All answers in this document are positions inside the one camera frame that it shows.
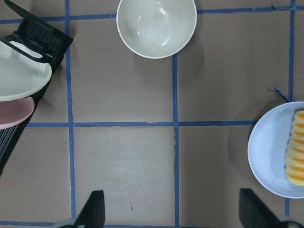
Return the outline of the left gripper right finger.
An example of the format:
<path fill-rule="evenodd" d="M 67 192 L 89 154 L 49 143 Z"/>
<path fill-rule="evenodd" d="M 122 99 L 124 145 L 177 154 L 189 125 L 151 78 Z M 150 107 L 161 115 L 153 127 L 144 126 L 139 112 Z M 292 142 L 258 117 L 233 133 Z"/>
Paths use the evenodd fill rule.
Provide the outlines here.
<path fill-rule="evenodd" d="M 302 228 L 291 219 L 279 219 L 266 204 L 248 188 L 239 191 L 239 220 L 244 228 Z"/>

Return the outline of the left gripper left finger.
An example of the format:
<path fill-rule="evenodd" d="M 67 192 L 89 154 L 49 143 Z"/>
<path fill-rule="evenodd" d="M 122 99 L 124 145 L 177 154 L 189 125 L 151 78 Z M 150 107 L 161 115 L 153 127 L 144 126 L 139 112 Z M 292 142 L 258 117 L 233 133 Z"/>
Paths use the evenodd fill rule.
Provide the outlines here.
<path fill-rule="evenodd" d="M 104 191 L 92 191 L 76 219 L 55 223 L 53 228 L 103 228 L 105 225 Z"/>

